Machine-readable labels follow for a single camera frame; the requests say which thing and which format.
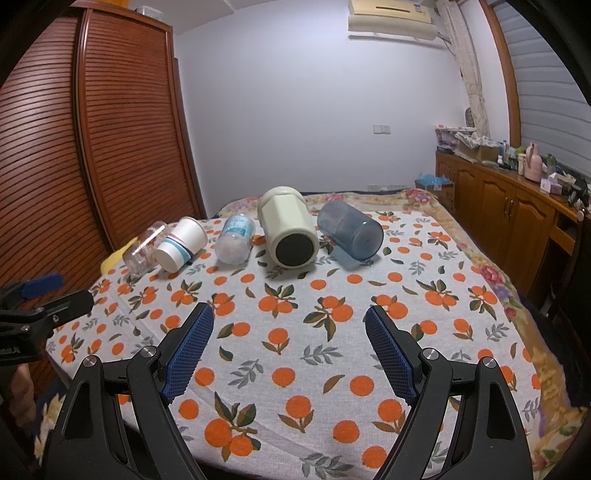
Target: curtain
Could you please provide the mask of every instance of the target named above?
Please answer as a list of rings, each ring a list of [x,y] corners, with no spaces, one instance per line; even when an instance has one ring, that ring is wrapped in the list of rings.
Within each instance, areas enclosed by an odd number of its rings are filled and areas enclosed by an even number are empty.
[[[482,83],[480,81],[480,70],[476,52],[472,44],[472,38],[466,25],[466,20],[456,2],[448,0],[437,0],[437,9],[441,15],[449,38],[452,42],[452,53],[462,72],[462,79],[466,85],[466,91],[470,100],[474,126],[478,135],[490,137],[491,132],[488,126],[488,116],[482,96]]]

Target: louvered door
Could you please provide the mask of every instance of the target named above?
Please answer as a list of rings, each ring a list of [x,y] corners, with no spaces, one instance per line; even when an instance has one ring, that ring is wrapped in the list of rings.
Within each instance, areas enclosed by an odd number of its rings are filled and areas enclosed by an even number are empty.
[[[88,288],[108,255],[74,130],[79,24],[55,20],[0,88],[0,286],[60,272],[63,291]]]
[[[106,230],[119,248],[155,220],[197,216],[180,136],[171,33],[87,11],[80,57],[86,164]]]

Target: air conditioner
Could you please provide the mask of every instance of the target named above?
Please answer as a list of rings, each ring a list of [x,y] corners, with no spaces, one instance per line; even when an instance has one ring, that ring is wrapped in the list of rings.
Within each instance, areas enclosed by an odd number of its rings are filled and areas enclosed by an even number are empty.
[[[349,31],[373,32],[435,40],[437,27],[429,10],[400,0],[350,0]]]

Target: bed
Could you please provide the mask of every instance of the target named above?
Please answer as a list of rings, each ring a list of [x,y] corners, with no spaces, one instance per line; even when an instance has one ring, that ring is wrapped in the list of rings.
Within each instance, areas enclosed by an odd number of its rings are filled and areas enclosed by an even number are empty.
[[[72,377],[86,355],[111,361],[157,344],[206,301],[216,312],[212,338],[170,406],[195,458],[255,478],[371,479],[409,410],[365,336],[363,314],[379,304],[423,347],[458,361],[497,359],[522,414],[534,478],[543,478],[586,411],[571,406],[563,368],[511,282],[424,190],[306,196],[313,216],[332,200],[382,225],[375,257],[353,261],[322,237],[313,265],[285,271],[257,223],[249,261],[219,264],[213,248],[225,218],[256,216],[256,197],[238,200],[203,221],[209,244],[178,274],[131,281],[118,264],[98,279],[93,312],[61,327],[47,352]],[[119,403],[133,426],[131,399]],[[457,408],[451,398],[426,476],[443,464]]]

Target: blue stripe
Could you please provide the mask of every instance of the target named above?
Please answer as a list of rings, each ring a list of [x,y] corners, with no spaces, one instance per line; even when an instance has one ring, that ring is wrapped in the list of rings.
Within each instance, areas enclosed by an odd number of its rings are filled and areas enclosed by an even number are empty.
[[[189,260],[191,260],[191,256],[190,256],[188,250],[184,246],[179,244],[178,242],[175,242],[174,240],[172,240],[171,238],[168,238],[168,237],[166,237],[162,241],[166,242],[170,245],[174,245],[177,248],[177,250],[181,253],[181,255],[183,256],[184,263],[187,263]]]

